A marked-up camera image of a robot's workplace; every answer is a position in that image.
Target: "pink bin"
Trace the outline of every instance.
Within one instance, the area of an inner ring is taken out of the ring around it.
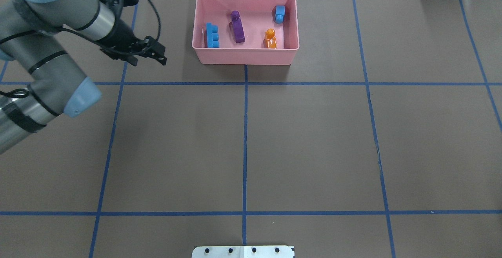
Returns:
[[[282,24],[274,22],[283,5]],[[235,43],[230,14],[240,13],[246,41]],[[218,26],[220,48],[206,48],[206,23]],[[277,49],[264,43],[267,29],[276,31]],[[203,64],[290,65],[300,47],[296,0],[197,0],[192,47]]]

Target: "orange object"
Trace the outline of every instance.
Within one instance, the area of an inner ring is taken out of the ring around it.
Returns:
[[[274,29],[268,29],[265,32],[265,41],[267,42],[267,48],[277,48],[276,31]]]

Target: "purple object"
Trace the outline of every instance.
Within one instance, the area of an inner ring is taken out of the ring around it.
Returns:
[[[232,18],[232,29],[235,35],[235,43],[240,44],[244,42],[244,29],[242,28],[242,21],[240,20],[239,11],[232,11],[230,17]]]

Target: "table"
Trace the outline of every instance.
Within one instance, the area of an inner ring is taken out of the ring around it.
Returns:
[[[1,256],[500,256],[500,0],[298,0],[275,67],[200,64],[195,0],[153,1],[165,67],[58,35],[104,96],[0,156]],[[143,0],[122,18],[155,33]]]

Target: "blue grid line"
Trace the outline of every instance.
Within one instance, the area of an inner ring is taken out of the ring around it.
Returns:
[[[394,211],[246,211],[246,216],[364,216],[364,215],[454,215],[454,214],[502,214],[499,209],[482,210],[394,210]],[[98,212],[78,211],[0,211],[0,216],[96,216]],[[111,211],[100,212],[103,216],[242,216],[241,211]]]
[[[0,82],[0,85],[27,85],[30,82]],[[95,82],[96,85],[120,85],[121,82]],[[371,86],[502,86],[502,83],[429,83],[369,82]],[[244,86],[243,82],[124,82],[124,85]],[[363,82],[248,82],[249,86],[364,86]]]
[[[244,65],[244,152],[242,153],[242,245],[247,244],[247,65]]]
[[[7,70],[7,64],[9,64],[9,61],[5,61],[4,67],[2,68],[2,72],[0,73],[0,82],[4,78],[5,71]]]
[[[134,30],[134,25],[136,23],[136,14],[138,13],[138,6],[139,6],[139,3],[136,4],[136,6],[134,7],[133,22],[131,23],[132,30]],[[120,89],[118,91],[118,98],[117,98],[117,105],[115,108],[115,115],[113,116],[113,125],[111,127],[110,142],[108,144],[108,154],[106,156],[106,164],[104,166],[101,191],[99,192],[97,215],[96,215],[95,227],[94,227],[94,231],[93,231],[93,238],[91,240],[91,245],[90,245],[90,250],[89,250],[89,258],[93,258],[93,255],[94,255],[94,249],[95,249],[96,238],[97,238],[97,231],[99,229],[99,219],[100,219],[100,214],[101,214],[101,210],[102,210],[102,206],[103,206],[104,189],[106,187],[106,179],[108,178],[108,169],[110,166],[111,149],[113,147],[113,140],[115,138],[115,130],[117,127],[118,112],[120,110],[120,102],[122,101],[122,92],[124,91],[124,82],[126,80],[126,74],[127,74],[127,62],[124,62],[124,70],[122,71],[122,78],[120,79]]]
[[[483,64],[481,63],[481,58],[479,57],[479,53],[477,51],[477,47],[476,47],[476,44],[474,42],[474,38],[472,38],[472,33],[470,31],[469,23],[467,21],[466,10],[464,9],[464,4],[463,4],[462,0],[458,0],[458,2],[460,3],[460,9],[462,11],[462,16],[464,18],[464,23],[466,24],[467,34],[469,35],[469,39],[470,39],[471,44],[472,44],[472,49],[474,49],[474,53],[476,55],[477,64],[479,65],[479,70],[481,70],[481,74],[483,76],[484,85],[486,86],[486,91],[488,92],[488,97],[490,98],[490,101],[491,101],[491,106],[493,107],[493,111],[495,112],[495,118],[497,119],[498,127],[500,128],[500,131],[502,131],[502,120],[500,120],[500,115],[498,114],[497,106],[495,106],[495,101],[493,100],[493,95],[491,94],[490,86],[488,85],[488,79],[486,79],[486,74],[484,72]]]
[[[382,158],[380,156],[380,147],[378,145],[378,135],[376,133],[377,127],[375,125],[375,116],[373,114],[373,105],[371,104],[371,92],[369,91],[368,73],[366,70],[366,60],[364,58],[364,49],[362,47],[361,29],[359,27],[359,17],[357,15],[357,5],[356,5],[355,0],[352,0],[352,2],[354,5],[355,26],[357,29],[357,39],[359,40],[359,51],[361,54],[362,71],[364,74],[364,82],[366,83],[366,95],[368,98],[369,116],[371,118],[371,127],[373,129],[373,139],[375,141],[376,152],[378,155],[378,166],[380,168],[380,184],[382,185],[382,197],[384,199],[384,208],[385,208],[385,212],[386,212],[387,231],[389,233],[389,243],[390,243],[390,247],[391,247],[391,255],[392,255],[392,258],[396,258],[396,250],[394,248],[394,237],[392,235],[391,215],[389,214],[389,202],[387,201],[387,190],[385,188],[384,169],[382,167]]]

